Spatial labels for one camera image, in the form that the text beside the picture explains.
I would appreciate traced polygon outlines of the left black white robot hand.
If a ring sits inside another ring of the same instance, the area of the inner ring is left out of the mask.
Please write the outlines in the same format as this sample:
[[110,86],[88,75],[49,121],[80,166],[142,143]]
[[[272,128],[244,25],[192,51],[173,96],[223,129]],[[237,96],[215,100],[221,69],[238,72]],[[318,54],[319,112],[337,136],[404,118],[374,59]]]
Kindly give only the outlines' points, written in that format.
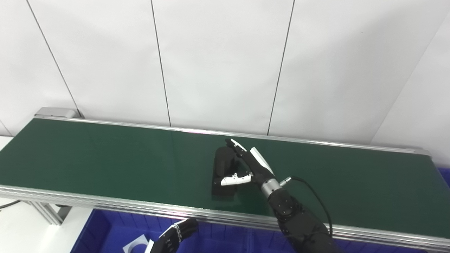
[[176,253],[181,242],[198,232],[194,218],[177,221],[169,226],[156,241],[149,242],[145,253]]

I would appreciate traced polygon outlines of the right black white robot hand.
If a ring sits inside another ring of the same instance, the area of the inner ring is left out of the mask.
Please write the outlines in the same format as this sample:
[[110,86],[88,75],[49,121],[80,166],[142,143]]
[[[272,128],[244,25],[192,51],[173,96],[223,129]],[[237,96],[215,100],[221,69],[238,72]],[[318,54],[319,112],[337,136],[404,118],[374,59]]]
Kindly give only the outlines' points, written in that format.
[[227,146],[244,161],[250,171],[247,175],[241,177],[238,176],[237,173],[224,177],[220,181],[221,186],[231,186],[250,182],[256,183],[258,186],[262,186],[262,184],[266,181],[275,179],[275,175],[271,171],[270,166],[255,147],[250,150],[246,150],[234,139],[226,139],[225,142],[227,143]]

